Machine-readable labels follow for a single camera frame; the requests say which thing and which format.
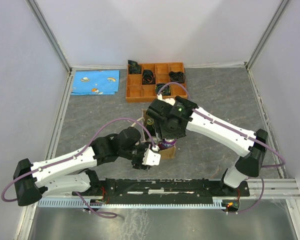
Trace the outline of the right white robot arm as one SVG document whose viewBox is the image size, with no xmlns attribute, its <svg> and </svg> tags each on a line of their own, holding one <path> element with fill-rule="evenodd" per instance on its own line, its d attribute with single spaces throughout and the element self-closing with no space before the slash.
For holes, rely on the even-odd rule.
<svg viewBox="0 0 300 240">
<path fill-rule="evenodd" d="M 219 183 L 224 195 L 232 195 L 247 178 L 259 176 L 266 154 L 264 144 L 268 133 L 265 130 L 254 132 L 237 127 L 180 96 L 155 99 L 146 113 L 154 120 L 155 130 L 162 140 L 183 138 L 187 131 L 192 131 L 225 145 L 238 155 Z"/>
</svg>

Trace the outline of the rolled dark tie front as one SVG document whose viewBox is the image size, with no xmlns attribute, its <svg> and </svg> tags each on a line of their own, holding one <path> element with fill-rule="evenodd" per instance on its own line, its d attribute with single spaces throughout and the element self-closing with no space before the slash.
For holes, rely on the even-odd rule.
<svg viewBox="0 0 300 240">
<path fill-rule="evenodd" d="M 171 87 L 164 86 L 165 83 L 158 83 L 155 85 L 155 93 L 157 95 L 161 94 L 162 96 L 171 96 Z"/>
</svg>

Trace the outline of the blue patterned cloth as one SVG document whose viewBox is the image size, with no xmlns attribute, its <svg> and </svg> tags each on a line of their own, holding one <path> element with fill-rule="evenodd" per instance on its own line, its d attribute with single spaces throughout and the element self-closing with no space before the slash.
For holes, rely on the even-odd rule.
<svg viewBox="0 0 300 240">
<path fill-rule="evenodd" d="M 73 96 L 114 95 L 119 90 L 119 70 L 76 71 L 71 94 Z"/>
</svg>

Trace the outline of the orange wooden divided tray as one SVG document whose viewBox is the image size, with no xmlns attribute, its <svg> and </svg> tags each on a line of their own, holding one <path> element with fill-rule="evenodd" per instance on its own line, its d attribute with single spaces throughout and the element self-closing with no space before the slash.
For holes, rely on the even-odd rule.
<svg viewBox="0 0 300 240">
<path fill-rule="evenodd" d="M 186 76 L 182 62 L 139 63 L 129 60 L 125 99 L 128 103 L 151 102 L 167 83 L 161 94 L 164 98 L 188 96 Z"/>
</svg>

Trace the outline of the rolled dark tie right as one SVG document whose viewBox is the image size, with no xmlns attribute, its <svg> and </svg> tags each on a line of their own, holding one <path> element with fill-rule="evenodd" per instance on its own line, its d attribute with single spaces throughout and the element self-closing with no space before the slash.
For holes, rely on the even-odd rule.
<svg viewBox="0 0 300 240">
<path fill-rule="evenodd" d="M 183 84 L 186 81 L 185 73 L 182 71 L 170 71 L 168 75 L 171 82 Z"/>
</svg>

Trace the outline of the green bottle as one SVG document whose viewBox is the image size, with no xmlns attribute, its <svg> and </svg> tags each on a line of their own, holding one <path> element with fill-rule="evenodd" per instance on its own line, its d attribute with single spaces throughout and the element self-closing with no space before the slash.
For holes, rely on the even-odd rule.
<svg viewBox="0 0 300 240">
<path fill-rule="evenodd" d="M 155 121 L 152 118 L 146 120 L 145 127 L 152 137 L 156 136 Z"/>
</svg>

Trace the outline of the purple Fanta can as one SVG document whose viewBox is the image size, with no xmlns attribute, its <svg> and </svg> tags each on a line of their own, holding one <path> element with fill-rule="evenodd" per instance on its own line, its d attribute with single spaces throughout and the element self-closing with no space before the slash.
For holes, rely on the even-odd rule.
<svg viewBox="0 0 300 240">
<path fill-rule="evenodd" d="M 169 148 L 172 148 L 175 146 L 177 142 L 177 139 L 174 138 L 174 139 L 167 139 L 167 138 L 164 138 L 162 139 L 162 141 L 159 143 L 159 148 L 161 150 L 165 150 L 165 149 L 169 149 Z"/>
</svg>

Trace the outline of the rolled dark tie corner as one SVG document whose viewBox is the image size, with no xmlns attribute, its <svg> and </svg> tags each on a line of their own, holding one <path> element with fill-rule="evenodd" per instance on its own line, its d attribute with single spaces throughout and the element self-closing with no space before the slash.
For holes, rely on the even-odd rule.
<svg viewBox="0 0 300 240">
<path fill-rule="evenodd" d="M 138 64 L 137 61 L 128 60 L 128 73 L 130 75 L 139 75 L 142 73 L 142 67 Z"/>
</svg>

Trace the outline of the rolled dark tie middle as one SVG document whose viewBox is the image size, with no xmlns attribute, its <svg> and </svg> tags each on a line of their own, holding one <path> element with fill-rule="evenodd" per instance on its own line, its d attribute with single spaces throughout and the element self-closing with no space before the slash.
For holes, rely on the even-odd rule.
<svg viewBox="0 0 300 240">
<path fill-rule="evenodd" d="M 155 75 L 150 69 L 144 69 L 142 72 L 142 84 L 153 85 L 155 84 Z"/>
</svg>

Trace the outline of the rolled dark tie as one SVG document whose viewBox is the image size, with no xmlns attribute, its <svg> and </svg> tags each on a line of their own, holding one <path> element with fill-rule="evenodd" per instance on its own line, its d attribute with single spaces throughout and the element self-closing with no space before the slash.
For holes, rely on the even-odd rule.
<svg viewBox="0 0 300 240">
<path fill-rule="evenodd" d="M 183 84 L 186 81 L 185 73 L 182 71 L 170 71 L 168 75 L 171 82 Z"/>
<path fill-rule="evenodd" d="M 142 84 L 153 85 L 155 84 L 155 75 L 150 69 L 144 69 L 142 72 Z"/>
<path fill-rule="evenodd" d="M 164 86 L 165 83 L 158 83 L 155 85 L 155 93 L 157 95 L 161 94 L 162 96 L 171 96 L 171 87 Z"/>
</svg>

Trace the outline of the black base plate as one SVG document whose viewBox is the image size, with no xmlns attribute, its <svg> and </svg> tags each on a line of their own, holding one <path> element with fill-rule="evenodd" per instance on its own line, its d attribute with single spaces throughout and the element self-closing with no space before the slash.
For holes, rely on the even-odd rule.
<svg viewBox="0 0 300 240">
<path fill-rule="evenodd" d="M 249 197 L 248 183 L 237 188 L 220 180 L 200 179 L 113 179 L 101 180 L 98 185 L 81 193 L 84 197 L 105 198 L 108 204 L 211 204 L 213 197 Z"/>
</svg>

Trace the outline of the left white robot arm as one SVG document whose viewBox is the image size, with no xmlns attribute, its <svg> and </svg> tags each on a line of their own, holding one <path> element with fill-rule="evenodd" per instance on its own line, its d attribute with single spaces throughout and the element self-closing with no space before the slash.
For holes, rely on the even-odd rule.
<svg viewBox="0 0 300 240">
<path fill-rule="evenodd" d="M 66 192 L 79 192 L 85 196 L 96 195 L 102 188 L 93 167 L 113 163 L 121 157 L 131 161 L 132 167 L 148 170 L 144 156 L 151 145 L 141 142 L 141 133 L 128 127 L 120 133 L 97 137 L 88 146 L 46 161 L 31 163 L 20 160 L 13 179 L 17 204 L 20 207 L 38 202 L 42 197 Z"/>
</svg>

